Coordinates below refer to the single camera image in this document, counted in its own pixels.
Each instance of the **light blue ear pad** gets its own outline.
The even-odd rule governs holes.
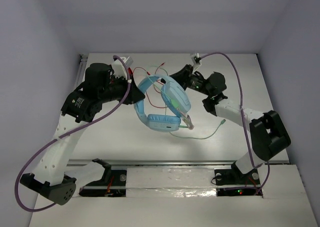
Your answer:
[[[181,113],[177,110],[177,105],[179,110],[186,114],[191,109],[191,104],[185,90],[170,76],[163,78],[165,80],[165,85],[162,86],[161,96],[164,103],[168,108],[178,117],[181,117]]]
[[[148,77],[146,77],[144,80],[142,80],[140,82],[140,84],[138,85],[138,88],[140,89],[140,91],[142,93],[145,93],[147,91],[147,89],[153,85],[153,83],[155,81],[157,81],[159,78],[163,78],[167,83],[172,83],[175,82],[174,79],[172,79],[169,76],[165,76],[165,75],[151,75]],[[169,91],[168,93],[170,94],[169,96],[172,96],[172,93],[178,93],[180,92],[179,90],[177,91]],[[179,99],[177,99],[176,104],[180,105],[181,104],[181,100],[185,98],[181,97]],[[164,100],[166,102],[166,105],[170,107],[170,110],[175,110],[175,112],[177,114],[179,114],[179,116],[181,116],[181,114],[176,110],[176,108],[172,105],[172,103],[170,102],[170,99],[166,96],[166,100]],[[177,131],[179,129],[179,125],[181,124],[181,119],[180,117],[177,116],[170,116],[170,115],[162,115],[162,114],[149,114],[148,116],[145,114],[145,107],[144,107],[144,100],[140,100],[137,103],[134,104],[134,109],[137,113],[138,118],[141,120],[142,123],[144,123],[147,127],[149,127],[150,129],[154,130],[154,131],[160,131],[160,132],[172,132],[172,131]]]

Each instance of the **headphone ear cup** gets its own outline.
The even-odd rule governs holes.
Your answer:
[[[160,132],[177,131],[181,124],[181,119],[177,116],[162,115],[162,114],[149,114],[147,126]]]
[[[166,106],[168,106],[169,110],[172,111],[172,113],[174,113],[177,117],[182,117],[181,113],[172,105],[171,100],[168,98],[168,96],[166,96],[166,85],[162,86],[161,88],[161,97],[164,101],[164,103],[166,104]]]

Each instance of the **red wire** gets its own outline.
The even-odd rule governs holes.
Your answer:
[[[252,178],[248,177],[248,179],[254,184],[254,187],[257,187],[256,182]]]
[[[144,70],[148,75],[150,75],[150,73],[149,73],[148,71],[146,71],[146,70],[145,70],[144,68],[142,68],[142,67],[135,67],[135,68],[133,69],[132,74],[134,74],[134,72],[135,72],[136,69],[142,69],[142,70]],[[148,95],[147,92],[145,92],[145,95],[146,95],[146,97],[148,98],[148,101],[149,101],[149,103],[150,103],[151,106],[153,106],[153,107],[155,107],[155,108],[158,108],[158,109],[165,109],[165,108],[167,108],[167,107],[155,106],[153,103],[151,103],[151,100],[150,100],[149,95]]]
[[[158,71],[158,69],[159,69],[161,66],[163,66],[165,63],[166,63],[166,62],[163,62],[162,64],[160,64],[160,65],[158,66],[158,68],[156,68],[154,74],[156,74],[157,71]],[[158,91],[155,86],[153,86],[153,88],[154,88],[155,92],[157,92],[158,94],[161,94],[161,91]]]
[[[153,104],[151,103],[151,101],[150,101],[150,98],[149,98],[149,95],[148,95],[147,92],[145,92],[145,95],[146,95],[146,97],[148,98],[148,101],[149,101],[150,105],[152,105],[153,107],[158,108],[158,109],[165,109],[165,108],[167,108],[167,107],[159,107],[159,106],[153,105]]]
[[[108,184],[107,188],[106,188],[106,193],[110,193],[110,186],[112,185],[112,182],[114,181],[114,176],[111,177],[110,183]]]

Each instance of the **purple cable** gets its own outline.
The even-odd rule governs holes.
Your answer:
[[[114,55],[113,56],[114,59],[117,59],[121,62],[121,64],[124,66],[124,69],[125,69],[125,72],[126,72],[126,76],[127,76],[127,79],[128,81],[131,79],[130,78],[130,74],[129,74],[129,71],[128,71],[128,67],[126,65],[126,63],[117,55]],[[119,107],[120,105],[125,101],[125,99],[127,98],[127,96],[129,95],[129,91],[130,91],[130,87],[131,87],[131,83],[128,82],[128,86],[127,86],[127,89],[126,89],[126,92],[123,96],[123,98],[120,100],[120,102],[112,109],[110,110],[108,113],[106,113],[105,115],[101,116],[100,118],[97,118],[96,120],[90,122],[90,123],[86,123],[85,125],[83,126],[80,126],[80,127],[77,127],[75,129],[72,129],[62,135],[59,136],[59,139],[63,139],[64,137],[66,136],[69,136],[77,131],[80,131],[80,130],[83,130],[84,128],[87,128],[103,119],[105,119],[106,117],[108,117],[109,115],[111,115],[113,112],[115,112]],[[53,140],[51,140],[49,143],[47,143],[45,146],[43,146],[41,149],[39,149],[26,163],[25,165],[22,167],[22,169],[20,170],[20,172],[18,173],[16,179],[15,179],[15,183],[14,183],[14,197],[15,197],[15,200],[16,202],[18,203],[18,205],[24,209],[25,211],[28,211],[28,212],[32,212],[32,213],[35,213],[35,212],[40,212],[40,211],[44,211],[44,210],[47,210],[49,209],[50,207],[54,206],[55,203],[52,203],[46,207],[43,207],[43,208],[37,208],[37,209],[33,209],[33,208],[28,208],[26,207],[22,202],[21,202],[21,199],[20,199],[20,196],[19,196],[19,181],[24,173],[24,171],[26,170],[26,168],[30,165],[30,163],[38,156],[40,155],[44,150],[46,150],[48,147],[50,147],[51,145],[53,145],[55,142],[57,142],[58,140],[55,138]]]
[[[245,136],[245,141],[246,141],[246,145],[248,147],[248,152],[249,152],[249,157],[250,157],[250,161],[251,161],[251,165],[254,169],[257,169],[258,167],[260,167],[261,165],[258,165],[258,166],[255,166],[255,163],[254,163],[254,158],[252,156],[252,151],[251,151],[251,146],[250,146],[250,140],[249,140],[249,136],[248,136],[248,133],[247,133],[247,127],[246,127],[246,121],[245,121],[245,113],[244,113],[244,110],[243,110],[243,102],[244,102],[244,96],[243,96],[243,91],[242,91],[242,86],[241,86],[241,82],[240,82],[240,77],[239,77],[239,73],[237,71],[237,68],[235,66],[235,64],[233,63],[233,61],[229,58],[228,55],[226,55],[225,53],[222,53],[222,52],[212,52],[212,53],[207,53],[203,56],[200,57],[200,59],[204,59],[205,57],[208,57],[208,56],[212,56],[212,55],[223,55],[224,57],[227,58],[227,60],[230,62],[230,64],[232,65],[233,69],[234,69],[234,72],[235,72],[235,75],[236,75],[236,78],[237,78],[237,81],[238,81],[238,85],[239,85],[239,90],[240,90],[240,115],[241,115],[241,120],[242,120],[242,125],[243,125],[243,131],[244,131],[244,136]],[[266,178],[263,182],[263,184],[261,185],[260,189],[257,190],[257,192],[255,194],[257,194],[258,192],[260,192],[262,190],[262,187],[265,185],[265,183],[267,182],[268,178],[269,178],[269,174],[270,174],[270,165],[269,165],[269,162],[267,162],[267,165],[268,165],[268,173],[266,175]]]

